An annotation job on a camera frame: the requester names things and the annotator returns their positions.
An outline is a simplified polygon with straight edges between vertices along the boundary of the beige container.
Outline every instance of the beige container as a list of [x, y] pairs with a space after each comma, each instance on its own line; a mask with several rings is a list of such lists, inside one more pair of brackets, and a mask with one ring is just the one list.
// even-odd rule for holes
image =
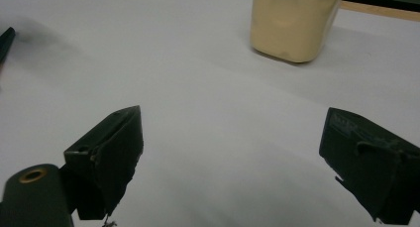
[[254, 0], [252, 46], [293, 62], [314, 59], [342, 0]]

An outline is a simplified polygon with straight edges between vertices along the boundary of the white table surface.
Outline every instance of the white table surface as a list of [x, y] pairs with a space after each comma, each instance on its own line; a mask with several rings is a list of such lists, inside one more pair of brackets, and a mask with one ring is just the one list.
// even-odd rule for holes
[[251, 10], [0, 0], [0, 31], [19, 33], [0, 73], [0, 183], [61, 167], [90, 128], [140, 104], [145, 151], [118, 226], [376, 226], [318, 156], [322, 129], [337, 107], [420, 146], [420, 23], [340, 10], [322, 53], [296, 65], [252, 50]]

